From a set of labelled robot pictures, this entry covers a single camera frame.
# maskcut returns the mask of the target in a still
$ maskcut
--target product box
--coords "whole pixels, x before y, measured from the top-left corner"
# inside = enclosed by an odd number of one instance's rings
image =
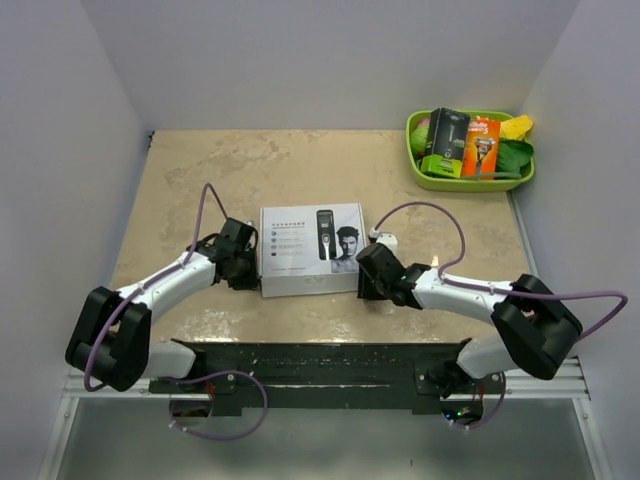
[[[448,108],[431,112],[425,156],[420,170],[428,175],[459,178],[471,117]]]
[[[464,151],[462,176],[480,175],[496,171],[500,122],[488,118],[477,118],[469,123],[467,146]],[[482,177],[491,180],[493,177]]]
[[[359,203],[265,207],[260,232],[263,297],[357,290],[366,240]]]

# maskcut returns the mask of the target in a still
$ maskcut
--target orange razor package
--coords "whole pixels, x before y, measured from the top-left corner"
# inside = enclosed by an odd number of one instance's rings
[[[500,122],[476,118],[469,123],[467,145],[464,149],[461,176],[481,175],[496,171]]]

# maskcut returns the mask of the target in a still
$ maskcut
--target black metal base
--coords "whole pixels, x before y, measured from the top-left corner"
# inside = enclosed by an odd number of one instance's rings
[[[437,344],[229,344],[186,343],[197,353],[189,378],[222,370],[251,373],[262,383],[269,408],[403,409],[440,414],[443,387],[427,371],[456,355],[458,343]],[[259,408],[256,386],[244,378],[217,378],[216,416],[240,415]],[[500,384],[485,379],[487,394]],[[473,393],[469,384],[455,393]],[[156,380],[151,393],[206,393],[205,384],[174,385]],[[469,402],[460,402],[461,406]],[[448,401],[447,405],[456,402]]]

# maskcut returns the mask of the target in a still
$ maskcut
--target yellow sponge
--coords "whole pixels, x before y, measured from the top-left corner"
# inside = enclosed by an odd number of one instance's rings
[[[533,122],[527,115],[520,115],[500,123],[500,138],[524,140],[525,134],[531,130]]]

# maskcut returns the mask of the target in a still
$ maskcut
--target marble surface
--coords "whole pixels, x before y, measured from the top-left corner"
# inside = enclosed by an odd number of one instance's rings
[[[190,243],[200,191],[213,183],[230,216],[257,223],[260,207],[361,202],[371,228],[392,207],[430,200],[450,209],[467,236],[451,273],[515,280],[527,271],[506,194],[421,189],[407,165],[402,131],[158,131],[149,150],[112,286],[138,281]],[[210,198],[201,236],[219,231]],[[441,213],[411,207],[383,230],[398,236],[405,264],[454,258],[460,242]],[[225,284],[198,292],[153,327],[154,340],[241,342],[454,342],[493,327],[442,311],[363,302],[354,293],[263,299]]]

